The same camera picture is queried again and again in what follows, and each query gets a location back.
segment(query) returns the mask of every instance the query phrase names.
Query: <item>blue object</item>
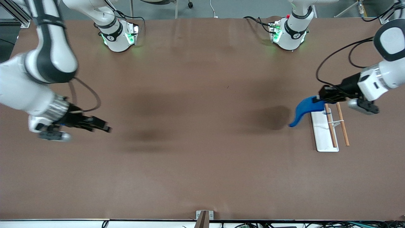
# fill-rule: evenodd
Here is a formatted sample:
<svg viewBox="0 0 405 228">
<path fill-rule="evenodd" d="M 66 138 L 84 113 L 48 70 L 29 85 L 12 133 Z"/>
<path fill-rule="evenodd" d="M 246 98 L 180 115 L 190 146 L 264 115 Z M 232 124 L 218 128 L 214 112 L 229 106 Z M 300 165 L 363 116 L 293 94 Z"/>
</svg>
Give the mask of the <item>blue object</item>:
<svg viewBox="0 0 405 228">
<path fill-rule="evenodd" d="M 313 103 L 312 99 L 314 97 L 316 96 L 305 98 L 297 105 L 297 108 L 295 109 L 295 119 L 288 125 L 289 127 L 295 127 L 296 125 L 298 125 L 303 116 L 308 112 L 320 112 L 324 110 L 325 102 L 318 101 L 316 103 Z"/>
</svg>

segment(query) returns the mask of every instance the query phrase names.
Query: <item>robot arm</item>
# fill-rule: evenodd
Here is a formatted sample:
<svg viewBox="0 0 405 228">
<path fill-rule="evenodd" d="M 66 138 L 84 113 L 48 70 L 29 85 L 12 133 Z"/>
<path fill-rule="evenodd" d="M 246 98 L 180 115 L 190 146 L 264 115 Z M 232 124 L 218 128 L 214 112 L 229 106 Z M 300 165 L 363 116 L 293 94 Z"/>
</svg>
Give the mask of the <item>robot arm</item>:
<svg viewBox="0 0 405 228">
<path fill-rule="evenodd" d="M 113 52 L 123 52 L 136 44 L 138 25 L 118 19 L 111 1 L 118 0 L 63 0 L 65 5 L 92 19 L 100 29 L 104 44 Z"/>
<path fill-rule="evenodd" d="M 367 115 L 379 113 L 374 101 L 389 90 L 405 84 L 404 34 L 405 19 L 395 19 L 384 24 L 373 40 L 384 60 L 345 78 L 336 87 L 323 86 L 317 100 L 336 103 L 349 98 L 350 108 Z"/>
<path fill-rule="evenodd" d="M 294 50 L 304 42 L 309 23 L 314 17 L 312 5 L 330 4 L 339 0 L 288 0 L 292 5 L 289 18 L 275 22 L 272 41 L 286 50 Z"/>
<path fill-rule="evenodd" d="M 27 112 L 29 130 L 44 139 L 68 141 L 70 135 L 58 131 L 61 125 L 108 132 L 110 128 L 104 121 L 83 116 L 77 112 L 80 108 L 48 86 L 72 80 L 77 70 L 55 1 L 25 3 L 37 24 L 39 43 L 36 49 L 0 64 L 0 103 Z"/>
</svg>

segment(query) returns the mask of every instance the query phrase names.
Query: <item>white cable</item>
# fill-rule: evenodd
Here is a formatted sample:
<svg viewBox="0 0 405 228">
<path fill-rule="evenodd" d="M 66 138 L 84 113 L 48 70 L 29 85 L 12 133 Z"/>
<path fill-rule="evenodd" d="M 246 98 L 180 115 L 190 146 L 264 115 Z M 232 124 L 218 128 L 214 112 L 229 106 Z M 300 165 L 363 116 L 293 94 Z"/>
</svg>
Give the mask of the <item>white cable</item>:
<svg viewBox="0 0 405 228">
<path fill-rule="evenodd" d="M 211 0 L 209 0 L 209 5 L 211 6 L 212 12 L 214 12 L 214 17 L 216 18 L 217 16 L 215 15 L 215 9 L 214 9 L 214 7 L 212 7 Z"/>
</svg>

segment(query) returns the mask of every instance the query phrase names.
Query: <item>wooden stick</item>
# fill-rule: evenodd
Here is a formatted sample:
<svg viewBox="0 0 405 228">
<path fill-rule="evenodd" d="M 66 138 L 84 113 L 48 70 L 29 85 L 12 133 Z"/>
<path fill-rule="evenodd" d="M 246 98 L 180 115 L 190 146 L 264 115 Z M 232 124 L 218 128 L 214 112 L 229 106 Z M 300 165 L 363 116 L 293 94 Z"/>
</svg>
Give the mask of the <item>wooden stick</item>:
<svg viewBox="0 0 405 228">
<path fill-rule="evenodd" d="M 335 132 L 333 131 L 332 123 L 331 123 L 332 118 L 330 117 L 328 104 L 325 104 L 325 112 L 326 112 L 326 117 L 328 119 L 329 133 L 330 133 L 330 137 L 332 138 L 332 145 L 334 148 L 336 148 L 337 147 L 336 137 L 335 137 Z"/>
<path fill-rule="evenodd" d="M 339 102 L 336 103 L 336 107 L 337 107 L 337 113 L 339 114 L 339 120 L 343 120 L 342 109 L 340 109 Z M 343 132 L 343 138 L 345 138 L 345 144 L 346 144 L 346 146 L 350 146 L 349 138 L 347 137 L 345 122 L 341 121 L 340 125 L 342 126 L 342 132 Z"/>
</svg>

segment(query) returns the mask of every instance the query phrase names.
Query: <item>floor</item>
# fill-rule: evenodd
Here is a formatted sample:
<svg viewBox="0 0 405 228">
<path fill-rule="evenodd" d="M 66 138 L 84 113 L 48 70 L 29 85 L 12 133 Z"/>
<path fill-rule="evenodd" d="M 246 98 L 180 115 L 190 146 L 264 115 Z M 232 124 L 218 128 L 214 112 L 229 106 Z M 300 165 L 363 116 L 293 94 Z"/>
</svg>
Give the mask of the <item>floor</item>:
<svg viewBox="0 0 405 228">
<path fill-rule="evenodd" d="M 192 0 L 194 7 L 188 8 L 187 0 L 179 0 L 179 18 L 190 17 L 213 17 L 209 0 Z M 337 3 L 318 6 L 318 17 L 333 17 L 350 6 L 354 0 L 340 0 Z M 241 18 L 244 16 L 270 17 L 273 15 L 284 16 L 291 12 L 291 6 L 286 0 L 212 0 L 216 16 L 219 18 Z M 369 16 L 375 16 L 387 9 L 391 1 L 365 0 L 364 2 Z M 123 13 L 130 14 L 130 0 L 121 0 L 114 3 L 114 6 Z M 61 2 L 60 9 L 65 20 L 88 20 L 88 17 L 70 10 Z M 151 5 L 139 0 L 134 0 L 134 14 L 142 16 L 146 20 L 151 19 L 174 19 L 175 6 Z M 343 17 L 358 17 L 357 8 L 354 7 L 343 15 Z M 0 18 L 10 17 L 0 7 Z M 17 39 L 20 28 L 16 26 L 0 26 L 0 39 L 14 43 Z M 13 45 L 0 40 L 0 62 L 8 60 L 13 50 Z"/>
</svg>

